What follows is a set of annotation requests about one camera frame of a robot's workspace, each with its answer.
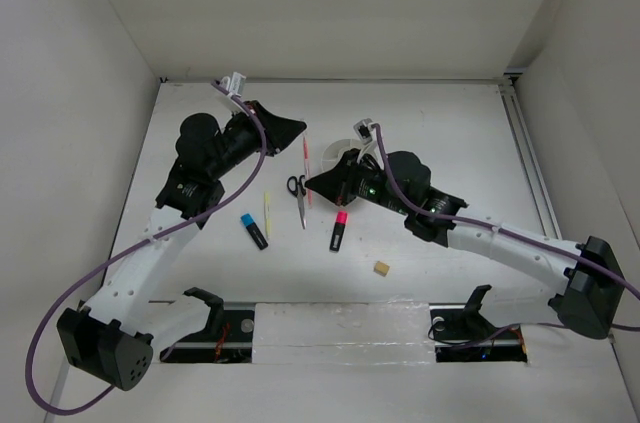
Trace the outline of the thin red highlighter pen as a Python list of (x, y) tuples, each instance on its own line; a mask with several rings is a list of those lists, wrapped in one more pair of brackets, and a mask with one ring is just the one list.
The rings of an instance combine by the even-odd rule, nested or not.
[[(305, 181), (309, 180), (311, 177), (311, 172), (310, 172), (310, 154), (309, 154), (309, 146), (308, 146), (308, 142), (307, 142), (307, 135), (306, 132), (303, 135), (303, 158), (304, 158), (304, 176), (305, 176)], [(308, 203), (308, 207), (312, 208), (312, 204), (313, 204), (313, 197), (312, 197), (312, 193), (311, 190), (307, 189), (307, 203)]]

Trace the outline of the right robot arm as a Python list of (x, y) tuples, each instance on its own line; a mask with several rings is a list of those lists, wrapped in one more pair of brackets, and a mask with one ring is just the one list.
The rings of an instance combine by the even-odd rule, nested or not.
[(349, 150), (305, 186), (340, 207), (360, 198), (399, 213), (405, 228), (422, 241), (485, 257), (545, 284), (554, 292), (549, 307), (573, 332), (596, 340), (610, 333), (624, 276), (603, 239), (546, 238), (474, 215), (463, 199), (433, 187), (430, 169), (407, 151), (390, 153), (379, 164)]

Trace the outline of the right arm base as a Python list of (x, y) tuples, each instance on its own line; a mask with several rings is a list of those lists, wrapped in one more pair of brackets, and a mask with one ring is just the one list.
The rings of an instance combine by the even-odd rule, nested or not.
[(481, 285), (464, 303), (430, 306), (427, 337), (437, 363), (528, 362), (520, 325), (495, 326), (480, 313), (491, 289)]

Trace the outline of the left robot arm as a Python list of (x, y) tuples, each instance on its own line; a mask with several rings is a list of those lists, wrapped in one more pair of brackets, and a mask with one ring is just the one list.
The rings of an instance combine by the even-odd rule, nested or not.
[(177, 158), (156, 198), (142, 248), (123, 258), (98, 292), (80, 308), (65, 309), (56, 323), (71, 366), (129, 391), (159, 351), (193, 333), (205, 340), (220, 333), (223, 301), (210, 292), (188, 289), (155, 316), (148, 303), (180, 252), (206, 225), (207, 211), (222, 200), (222, 177), (256, 152), (280, 153), (307, 128), (257, 101), (247, 107), (224, 127), (208, 113), (182, 122)]

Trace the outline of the thin yellow highlighter pen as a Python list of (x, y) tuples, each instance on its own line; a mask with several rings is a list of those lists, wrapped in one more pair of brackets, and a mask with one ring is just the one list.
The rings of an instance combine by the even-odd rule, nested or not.
[(264, 210), (264, 224), (265, 224), (265, 234), (267, 240), (270, 240), (272, 233), (272, 220), (271, 220), (271, 212), (270, 212), (271, 199), (269, 192), (264, 192), (263, 197), (263, 210)]

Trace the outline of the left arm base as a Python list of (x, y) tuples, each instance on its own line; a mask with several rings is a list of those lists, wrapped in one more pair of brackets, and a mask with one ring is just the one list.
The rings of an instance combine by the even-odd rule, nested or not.
[(209, 308), (203, 329), (189, 334), (159, 353), (159, 361), (175, 364), (244, 364), (252, 362), (255, 303), (225, 303), (220, 297), (192, 287), (183, 296)]

